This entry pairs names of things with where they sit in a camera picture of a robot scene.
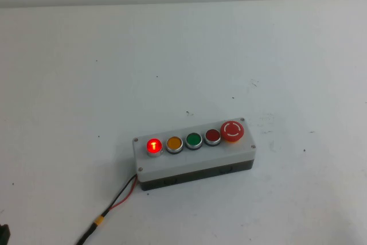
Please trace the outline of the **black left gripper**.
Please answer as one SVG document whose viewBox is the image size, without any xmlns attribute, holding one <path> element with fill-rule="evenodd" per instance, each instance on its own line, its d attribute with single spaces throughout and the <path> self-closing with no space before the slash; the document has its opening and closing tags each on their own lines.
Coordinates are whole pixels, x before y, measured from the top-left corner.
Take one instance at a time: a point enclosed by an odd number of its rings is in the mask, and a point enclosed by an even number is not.
<svg viewBox="0 0 367 245">
<path fill-rule="evenodd" d="M 7 245 L 10 239 L 10 229 L 8 224 L 0 225 L 0 245 Z"/>
</svg>

